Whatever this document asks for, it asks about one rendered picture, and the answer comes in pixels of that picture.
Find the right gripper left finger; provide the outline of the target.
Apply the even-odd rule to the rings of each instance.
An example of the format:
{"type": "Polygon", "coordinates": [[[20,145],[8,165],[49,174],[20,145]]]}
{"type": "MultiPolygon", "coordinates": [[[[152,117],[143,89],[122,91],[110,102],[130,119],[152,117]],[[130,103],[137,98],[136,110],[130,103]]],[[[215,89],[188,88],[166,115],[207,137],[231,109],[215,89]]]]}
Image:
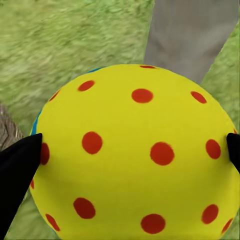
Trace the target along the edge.
{"type": "Polygon", "coordinates": [[[40,164],[42,133],[0,152],[0,240],[4,240],[40,164]]]}

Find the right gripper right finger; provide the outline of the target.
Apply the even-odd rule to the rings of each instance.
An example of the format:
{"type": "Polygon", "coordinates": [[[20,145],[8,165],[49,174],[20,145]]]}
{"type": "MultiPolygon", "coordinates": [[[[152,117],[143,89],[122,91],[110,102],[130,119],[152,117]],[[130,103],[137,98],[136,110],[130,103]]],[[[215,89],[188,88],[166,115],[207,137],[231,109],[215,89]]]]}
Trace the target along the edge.
{"type": "Polygon", "coordinates": [[[240,135],[228,133],[227,143],[230,160],[240,173],[240,135]]]}

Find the wicker basket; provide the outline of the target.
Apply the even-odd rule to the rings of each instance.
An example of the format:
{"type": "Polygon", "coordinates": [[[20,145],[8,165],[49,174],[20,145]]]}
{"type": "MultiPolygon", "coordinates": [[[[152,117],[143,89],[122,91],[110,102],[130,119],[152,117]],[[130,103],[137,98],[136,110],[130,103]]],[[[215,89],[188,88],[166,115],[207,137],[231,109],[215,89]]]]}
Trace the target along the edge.
{"type": "Polygon", "coordinates": [[[28,136],[16,126],[8,114],[5,104],[0,101],[0,152],[26,137],[28,136]]]}

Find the easter egg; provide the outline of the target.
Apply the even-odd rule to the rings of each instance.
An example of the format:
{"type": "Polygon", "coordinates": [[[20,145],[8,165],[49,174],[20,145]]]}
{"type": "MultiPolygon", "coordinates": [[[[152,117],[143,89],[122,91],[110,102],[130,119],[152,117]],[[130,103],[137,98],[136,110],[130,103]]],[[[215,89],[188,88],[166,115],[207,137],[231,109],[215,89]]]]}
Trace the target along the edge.
{"type": "Polygon", "coordinates": [[[220,240],[240,207],[231,118],[185,76],[146,64],[89,71],[37,116],[29,185],[61,240],[220,240]]]}

